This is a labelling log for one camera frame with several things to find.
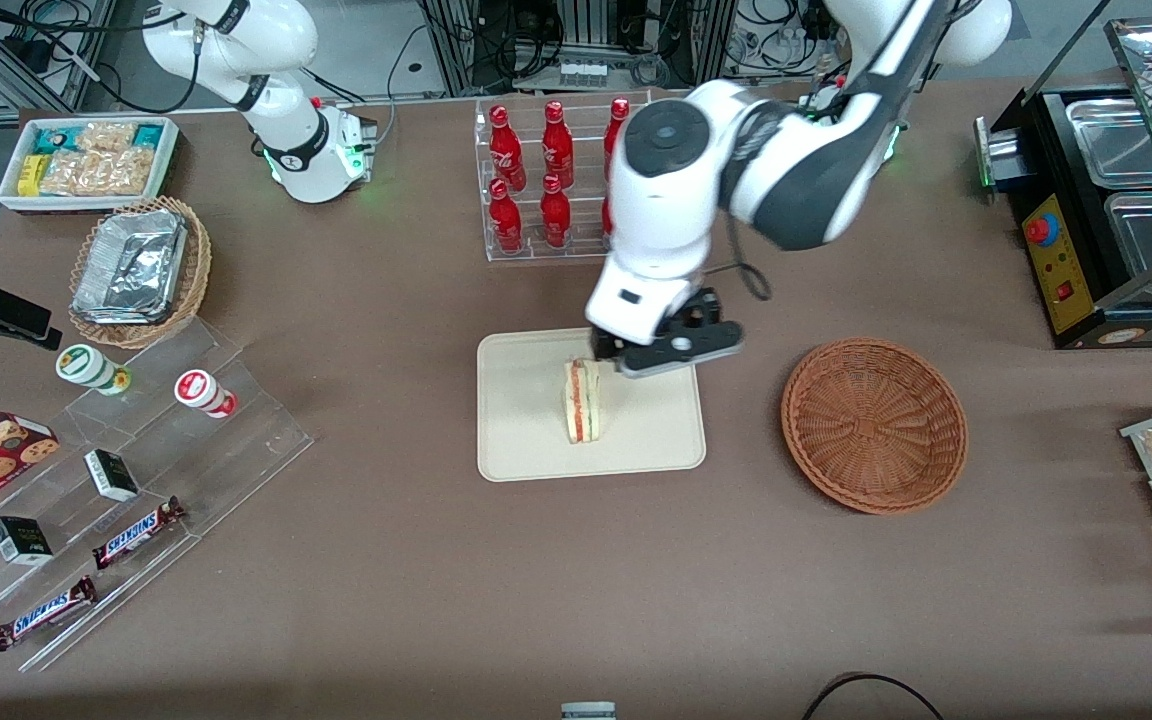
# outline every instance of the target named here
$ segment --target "snickers bar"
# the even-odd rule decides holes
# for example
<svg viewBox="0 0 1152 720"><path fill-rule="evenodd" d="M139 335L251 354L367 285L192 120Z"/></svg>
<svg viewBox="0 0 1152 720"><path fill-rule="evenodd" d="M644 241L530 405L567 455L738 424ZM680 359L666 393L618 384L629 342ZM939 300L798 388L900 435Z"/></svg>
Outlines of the snickers bar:
<svg viewBox="0 0 1152 720"><path fill-rule="evenodd" d="M157 506L154 511L151 511L145 518L138 520L131 528L123 530L104 546L93 550L96 569L109 568L115 561L145 544L147 539L159 535L161 530L182 515L184 515L184 507L180 507L177 498L174 495L168 498L168 501Z"/></svg>
<svg viewBox="0 0 1152 720"><path fill-rule="evenodd" d="M0 652L14 646L28 634L41 628L47 623L55 623L61 615L76 609L83 605L96 604L96 584L86 575L78 579L78 584L69 588L67 592L60 593L51 600L35 607L26 615L18 616L15 623L0 626Z"/></svg>

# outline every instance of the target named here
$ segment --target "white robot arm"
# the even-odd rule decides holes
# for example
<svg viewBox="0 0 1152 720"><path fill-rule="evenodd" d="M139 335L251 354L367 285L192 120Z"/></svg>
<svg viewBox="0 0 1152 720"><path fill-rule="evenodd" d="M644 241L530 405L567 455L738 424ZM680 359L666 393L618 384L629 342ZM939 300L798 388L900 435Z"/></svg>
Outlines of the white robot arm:
<svg viewBox="0 0 1152 720"><path fill-rule="evenodd" d="M314 60L319 33L296 0L172 0L146 23L184 17L142 31L150 55L180 77L242 111L265 145L274 179L302 202L332 200L370 179L374 124L341 109L319 108L291 70Z"/></svg>
<svg viewBox="0 0 1152 720"><path fill-rule="evenodd" d="M700 288L717 210L782 250L835 240L861 210L933 55L979 61L1011 22L1007 0L826 5L849 31L854 69L831 123L712 81L645 106L623 127L612 158L612 249L585 306L598 359L641 377L738 351L740 325L722 323L717 294Z"/></svg>

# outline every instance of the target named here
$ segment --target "hot dog roller grill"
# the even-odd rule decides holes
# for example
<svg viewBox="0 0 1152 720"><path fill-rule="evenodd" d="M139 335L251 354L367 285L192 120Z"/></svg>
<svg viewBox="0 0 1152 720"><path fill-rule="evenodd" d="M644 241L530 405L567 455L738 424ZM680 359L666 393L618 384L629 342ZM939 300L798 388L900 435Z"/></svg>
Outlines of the hot dog roller grill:
<svg viewBox="0 0 1152 720"><path fill-rule="evenodd" d="M1152 347L1152 18L1134 5L1098 3L975 128L982 182L1011 204L1060 348Z"/></svg>

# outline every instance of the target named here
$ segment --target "aluminum foil container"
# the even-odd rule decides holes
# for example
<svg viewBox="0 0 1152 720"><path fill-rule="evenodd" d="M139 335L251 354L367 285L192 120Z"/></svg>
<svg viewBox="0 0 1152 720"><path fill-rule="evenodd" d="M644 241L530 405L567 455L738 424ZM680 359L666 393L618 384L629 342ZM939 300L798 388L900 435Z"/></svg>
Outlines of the aluminum foil container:
<svg viewBox="0 0 1152 720"><path fill-rule="evenodd" d="M69 305L88 323L158 324L172 314L188 223L169 210L101 221Z"/></svg>

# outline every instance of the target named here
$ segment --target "brown wicker basket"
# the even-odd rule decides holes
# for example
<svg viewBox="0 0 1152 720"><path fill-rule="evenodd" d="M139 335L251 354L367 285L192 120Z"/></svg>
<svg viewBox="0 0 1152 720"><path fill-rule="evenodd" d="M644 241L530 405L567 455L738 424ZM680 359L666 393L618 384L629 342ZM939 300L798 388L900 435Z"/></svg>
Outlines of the brown wicker basket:
<svg viewBox="0 0 1152 720"><path fill-rule="evenodd" d="M174 332L181 323L185 323L198 313L202 296L207 291L207 272L211 270L211 240L207 237L207 228L202 227L198 215L188 205L173 199L173 197L156 197L153 200L136 202L134 205L128 205L127 209L114 210L114 213L127 215L147 213L150 210L172 210L189 222L184 256L180 259L180 278L172 314L168 314L168 319L164 323L157 325L97 325L79 320L70 310L69 319L73 320L74 327L78 328L78 334L92 342L123 347L127 350L139 350ZM78 281L79 278L83 278L83 268L88 265L88 252L91 251L92 237L94 236L96 228L93 227L88 233L88 241L83 242L83 248L78 251L78 260L74 263L73 273L69 273L69 291L78 290Z"/></svg>
<svg viewBox="0 0 1152 720"><path fill-rule="evenodd" d="M781 430L823 493L876 515L940 500L967 461L967 418L950 384L918 355L872 338L804 357L785 385Z"/></svg>

